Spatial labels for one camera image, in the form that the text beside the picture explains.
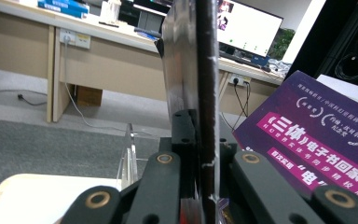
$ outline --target book cover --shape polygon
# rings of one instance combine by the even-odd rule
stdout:
[[[72,0],[45,0],[47,4],[55,7],[68,8],[84,13],[89,13],[90,7]]]
[[[306,198],[321,185],[358,195],[358,103],[312,77],[291,75],[234,136]]]
[[[65,7],[56,7],[56,6],[53,6],[51,4],[46,3],[45,0],[37,1],[37,6],[45,8],[45,9],[49,9],[49,10],[52,10],[52,11],[61,12],[63,14],[74,16],[74,17],[77,17],[77,18],[83,18],[83,12],[81,12],[81,11],[72,10],[72,9],[65,8]]]

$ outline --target wall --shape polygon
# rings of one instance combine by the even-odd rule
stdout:
[[[283,17],[282,28],[296,30],[311,0],[235,0]]]

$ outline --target wooden desk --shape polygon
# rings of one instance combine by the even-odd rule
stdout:
[[[78,19],[36,6],[36,0],[0,0],[0,69],[48,80],[47,121],[58,121],[69,103],[64,82],[166,100],[162,62],[152,41],[133,27],[101,25],[98,17]],[[91,35],[90,49],[67,50],[64,71],[59,29]],[[259,69],[220,59],[221,110],[240,114],[231,74],[250,77],[250,112],[266,100],[282,78]],[[239,95],[245,89],[238,88]]]
[[[13,175],[0,184],[0,223],[54,223],[81,192],[100,185],[119,189],[120,181],[64,175]]]

